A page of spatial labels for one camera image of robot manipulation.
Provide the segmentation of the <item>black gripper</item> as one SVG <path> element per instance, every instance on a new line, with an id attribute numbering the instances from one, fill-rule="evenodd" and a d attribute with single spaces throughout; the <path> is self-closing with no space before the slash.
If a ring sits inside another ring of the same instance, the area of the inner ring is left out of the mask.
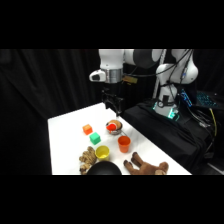
<path id="1" fill-rule="evenodd" d="M 122 83 L 105 83 L 102 90 L 102 102 L 106 110 L 110 108 L 116 110 L 116 117 L 119 117 L 124 103 Z"/>

